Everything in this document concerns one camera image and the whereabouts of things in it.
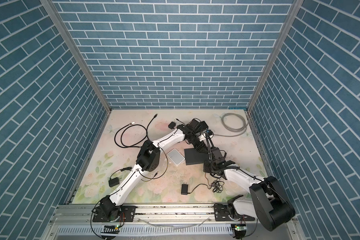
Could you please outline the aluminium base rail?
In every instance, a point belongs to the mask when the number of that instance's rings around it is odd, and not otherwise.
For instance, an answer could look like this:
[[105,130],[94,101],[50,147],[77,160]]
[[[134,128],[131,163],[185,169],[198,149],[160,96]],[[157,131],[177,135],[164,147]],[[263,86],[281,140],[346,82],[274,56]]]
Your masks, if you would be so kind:
[[254,215],[229,217],[219,204],[127,204],[121,222],[93,222],[90,205],[60,205],[43,240],[303,240],[293,218],[272,232]]

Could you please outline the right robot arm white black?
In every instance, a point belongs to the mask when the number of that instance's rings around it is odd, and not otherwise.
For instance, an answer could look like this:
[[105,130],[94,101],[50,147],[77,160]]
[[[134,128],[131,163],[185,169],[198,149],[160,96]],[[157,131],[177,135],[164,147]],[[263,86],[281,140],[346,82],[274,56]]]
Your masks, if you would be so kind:
[[251,195],[250,201],[238,195],[223,205],[230,219],[239,221],[243,216],[249,216],[259,220],[271,232],[296,215],[284,188],[275,177],[257,177],[241,169],[235,162],[226,161],[217,147],[208,150],[208,155],[204,172],[233,182]]

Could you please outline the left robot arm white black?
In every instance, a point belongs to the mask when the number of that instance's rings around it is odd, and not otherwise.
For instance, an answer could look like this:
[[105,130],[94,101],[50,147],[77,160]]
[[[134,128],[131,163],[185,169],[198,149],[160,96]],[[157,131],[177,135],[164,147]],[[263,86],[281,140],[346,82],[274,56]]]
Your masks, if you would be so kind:
[[130,168],[120,185],[111,194],[103,197],[93,208],[93,222],[124,222],[125,211],[122,209],[126,198],[142,179],[154,180],[144,175],[154,171],[160,163],[161,153],[182,141],[187,141],[194,146],[194,150],[205,153],[207,151],[204,140],[208,125],[197,120],[184,125],[180,124],[166,136],[151,141],[145,140],[137,155],[136,164]]

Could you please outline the black adapter left side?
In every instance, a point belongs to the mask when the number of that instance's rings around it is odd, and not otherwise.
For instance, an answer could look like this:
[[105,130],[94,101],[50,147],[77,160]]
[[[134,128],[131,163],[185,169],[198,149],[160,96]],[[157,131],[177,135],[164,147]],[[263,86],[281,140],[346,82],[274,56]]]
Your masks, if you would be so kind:
[[113,189],[116,187],[121,187],[123,185],[124,180],[129,179],[129,174],[133,174],[133,176],[137,175],[138,177],[141,177],[140,180],[137,181],[136,187],[140,187],[146,183],[152,183],[156,180],[156,178],[159,177],[159,174],[157,171],[148,172],[143,171],[142,167],[134,166],[134,167],[128,167],[129,170],[122,171],[124,167],[122,168],[113,168],[111,170],[106,171],[106,177],[107,180],[119,179],[119,185],[113,186]]

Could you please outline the black ribbed box device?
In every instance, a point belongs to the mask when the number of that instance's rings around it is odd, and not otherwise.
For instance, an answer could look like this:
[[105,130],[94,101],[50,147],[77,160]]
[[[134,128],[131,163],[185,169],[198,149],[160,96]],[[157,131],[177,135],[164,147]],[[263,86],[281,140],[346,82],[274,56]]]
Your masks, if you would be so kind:
[[195,126],[195,133],[202,133],[203,131],[207,130],[209,126],[206,124],[205,121],[198,122]]

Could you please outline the white small router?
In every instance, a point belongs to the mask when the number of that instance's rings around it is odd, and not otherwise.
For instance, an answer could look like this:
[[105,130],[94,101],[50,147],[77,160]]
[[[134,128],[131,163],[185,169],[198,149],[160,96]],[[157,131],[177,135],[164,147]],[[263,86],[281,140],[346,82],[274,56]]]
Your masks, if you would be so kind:
[[172,149],[168,153],[168,157],[176,166],[180,165],[185,160],[185,157],[177,149]]

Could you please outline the dark grey network switch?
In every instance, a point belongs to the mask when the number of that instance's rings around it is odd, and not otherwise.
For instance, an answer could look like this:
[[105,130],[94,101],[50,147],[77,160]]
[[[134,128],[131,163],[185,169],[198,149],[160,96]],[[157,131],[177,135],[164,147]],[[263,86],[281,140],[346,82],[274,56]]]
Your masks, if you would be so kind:
[[184,149],[186,165],[204,164],[209,160],[207,153],[199,153],[195,149]]

